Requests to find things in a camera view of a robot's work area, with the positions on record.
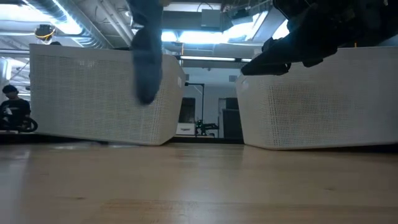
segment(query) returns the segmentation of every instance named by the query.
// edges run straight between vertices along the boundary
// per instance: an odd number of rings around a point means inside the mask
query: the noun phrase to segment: white plastic crate
[[[398,48],[339,49],[312,68],[236,82],[244,142],[268,149],[398,142]]]
[[[171,55],[163,56],[162,84],[150,106],[133,95],[128,51],[31,45],[30,70],[37,133],[142,145],[175,135],[185,74]]]

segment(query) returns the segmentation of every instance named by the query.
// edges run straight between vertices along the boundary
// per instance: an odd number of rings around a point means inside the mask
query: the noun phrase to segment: black machine
[[[4,108],[0,111],[0,130],[17,131],[18,133],[32,133],[36,131],[38,124],[32,118],[16,118],[11,110]]]
[[[338,47],[375,46],[398,33],[397,0],[273,0],[290,34],[270,38],[244,75],[283,75],[294,62],[312,67]]]
[[[196,122],[196,127],[195,127],[195,135],[198,136],[207,136],[208,133],[207,131],[209,130],[218,130],[218,126],[215,123],[210,123],[210,124],[203,124],[203,120],[198,120]]]

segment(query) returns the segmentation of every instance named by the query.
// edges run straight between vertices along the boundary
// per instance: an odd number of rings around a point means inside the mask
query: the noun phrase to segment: person
[[[131,41],[135,94],[151,104],[162,81],[162,16],[170,0],[127,0],[134,22],[144,26]]]
[[[0,105],[0,114],[2,115],[4,110],[11,110],[13,122],[21,122],[23,118],[30,116],[30,104],[28,101],[18,97],[18,89],[12,85],[6,85],[2,92],[6,95],[8,100],[4,101]]]

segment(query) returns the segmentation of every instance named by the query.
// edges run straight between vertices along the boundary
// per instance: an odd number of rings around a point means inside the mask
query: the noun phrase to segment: exposed ductwork
[[[53,25],[60,30],[71,23],[78,26],[79,38],[74,39],[83,47],[97,49],[111,49],[113,46],[95,27],[89,18],[71,0],[23,0],[27,5],[53,18]]]
[[[108,10],[105,8],[104,4],[101,2],[101,0],[97,1],[97,6],[104,12],[105,17],[107,18],[107,20],[111,23],[111,25],[115,28],[115,30],[118,32],[118,34],[120,35],[120,37],[125,41],[127,46],[130,46],[131,40],[132,40],[132,36],[129,37],[123,30],[123,23],[119,22],[120,26],[117,25],[116,21],[113,19],[113,17],[111,16],[111,14],[108,12]]]

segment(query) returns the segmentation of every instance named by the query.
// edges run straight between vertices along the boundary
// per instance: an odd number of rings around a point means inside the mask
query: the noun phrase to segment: white wall
[[[219,86],[235,86],[229,82],[229,76],[240,76],[240,69],[235,68],[183,68],[186,74],[189,74],[190,83],[204,83]]]

